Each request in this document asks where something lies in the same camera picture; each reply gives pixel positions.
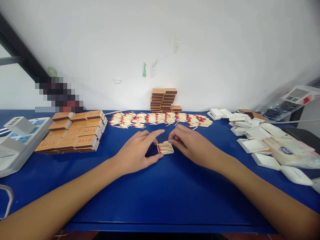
finger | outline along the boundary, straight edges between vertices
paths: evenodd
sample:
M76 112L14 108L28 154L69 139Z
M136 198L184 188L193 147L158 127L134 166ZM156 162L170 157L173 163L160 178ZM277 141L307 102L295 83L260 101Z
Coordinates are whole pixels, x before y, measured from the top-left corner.
M148 146L151 145L151 143L154 142L154 140L156 139L156 137L158 137L161 133L164 133L164 129L159 129L157 131L153 131L152 133L150 133L147 138L144 140Z
M169 140L169 143L171 143L172 145L174 145L176 148L178 148L186 157L188 157L188 150L187 148L182 144L177 142L174 139Z
M139 134L138 134L138 137L148 136L148 135L150 134L150 132L147 131L147 130L144 130L143 132L138 132L138 133L139 133Z
M158 154L156 154L156 155L154 155L154 156L145 158L145 162L146 162L146 165L147 165L146 167L148 167L148 166L156 163L156 162L157 162L160 158L162 158L162 157L163 157L163 154L158 153Z
M136 138L136 137L141 137L141 136L146 136L150 134L147 130L144 130L143 132L139 131L139 132L136 132L132 138Z
M145 140L146 138L147 138L147 136L141 137L141 141ZM159 142L158 142L158 140L156 138L153 140L153 143L154 143L154 145L159 144Z
M168 140L173 139L173 137L178 137L179 140L184 141L184 139L186 139L186 137L187 137L187 133L182 131L179 128L175 128L169 134Z
M180 130L182 130L182 131L184 131L184 132L190 131L190 128L187 128L186 126L183 126L182 124L178 124L178 125L176 126L176 128L178 128L178 129L180 129Z

pile of matches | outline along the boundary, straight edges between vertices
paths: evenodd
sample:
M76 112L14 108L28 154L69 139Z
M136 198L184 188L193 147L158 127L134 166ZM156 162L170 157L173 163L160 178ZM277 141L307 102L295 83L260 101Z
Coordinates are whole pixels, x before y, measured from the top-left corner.
M161 123L174 124L176 126L179 122L187 122L189 123L189 128L195 127L209 127L213 121L211 121L206 116L201 116L198 114L186 114L186 113L174 113L174 112L166 112L166 113L115 113L109 124L110 126L117 128L128 128L133 126L135 128L145 128L145 124L148 125L158 125Z
M205 116L201 116L198 114L187 114L187 122L189 123L189 128L195 127L209 127L213 121Z
M130 126L135 126L136 122L132 123L136 114L134 112L131 113L122 113L118 112L112 115L112 118L109 122L110 126L115 126L117 128L128 128ZM144 124L138 123L137 126L141 125L139 128L143 128Z
M159 143L157 145L157 147L158 147L158 153L161 153L163 155L174 153L172 144L169 143L168 141L164 141L163 143Z

green mark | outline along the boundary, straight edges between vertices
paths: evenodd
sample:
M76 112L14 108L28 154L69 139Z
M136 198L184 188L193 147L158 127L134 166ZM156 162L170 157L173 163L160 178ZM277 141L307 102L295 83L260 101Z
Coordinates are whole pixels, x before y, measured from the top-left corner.
M143 74L142 74L142 77L146 77L147 76L146 66L147 66L147 64L144 62L143 63Z

white power strip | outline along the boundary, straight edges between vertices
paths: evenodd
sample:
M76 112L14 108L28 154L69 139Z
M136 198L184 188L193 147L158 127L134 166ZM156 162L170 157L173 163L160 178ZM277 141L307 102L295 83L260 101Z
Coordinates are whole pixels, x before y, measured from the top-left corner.
M30 134L20 136L16 133L11 133L9 135L10 138L25 144L26 147L20 153L0 157L0 178L18 172L21 169L42 139L47 135L49 131L48 127L52 123L49 117L35 118L29 121L35 125Z

right hand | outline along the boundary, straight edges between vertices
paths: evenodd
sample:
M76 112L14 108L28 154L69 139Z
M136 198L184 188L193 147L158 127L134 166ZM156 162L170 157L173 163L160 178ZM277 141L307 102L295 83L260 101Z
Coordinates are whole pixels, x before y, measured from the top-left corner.
M178 124L169 135L169 143L178 148L195 164L221 172L233 157L224 153L196 131Z

